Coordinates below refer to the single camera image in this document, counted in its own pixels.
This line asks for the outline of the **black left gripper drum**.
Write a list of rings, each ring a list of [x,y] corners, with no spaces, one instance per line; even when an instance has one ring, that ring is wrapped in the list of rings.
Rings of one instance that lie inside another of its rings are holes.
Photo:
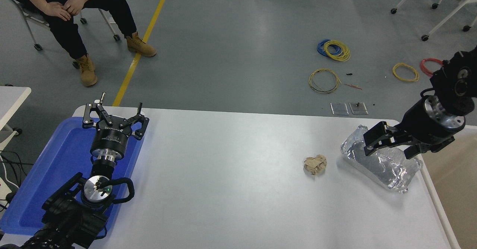
[[[99,120],[96,123],[91,155],[99,157],[101,151],[110,150],[113,151],[112,155],[114,157],[124,157],[132,127],[126,126],[126,128],[121,129],[119,127],[121,124],[122,122],[109,126],[105,120]]]

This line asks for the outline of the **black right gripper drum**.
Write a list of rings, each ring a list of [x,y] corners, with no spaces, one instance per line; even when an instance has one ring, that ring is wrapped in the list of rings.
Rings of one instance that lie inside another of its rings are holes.
[[[421,98],[408,110],[399,127],[412,136],[412,144],[429,145],[431,152],[439,152],[451,144],[457,133],[457,117],[445,110],[437,97]]]

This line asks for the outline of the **person's left hand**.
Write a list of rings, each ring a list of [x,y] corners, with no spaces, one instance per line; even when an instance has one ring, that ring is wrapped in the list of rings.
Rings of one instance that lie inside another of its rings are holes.
[[[83,9],[87,0],[67,0],[63,9],[71,16],[76,16]]]

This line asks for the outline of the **person's right hand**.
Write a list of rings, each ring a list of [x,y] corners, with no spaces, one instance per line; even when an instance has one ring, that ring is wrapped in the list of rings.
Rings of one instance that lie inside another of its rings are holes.
[[[72,18],[70,13],[63,9],[63,5],[55,1],[46,3],[42,12],[48,16],[60,18],[63,21],[70,21]]]

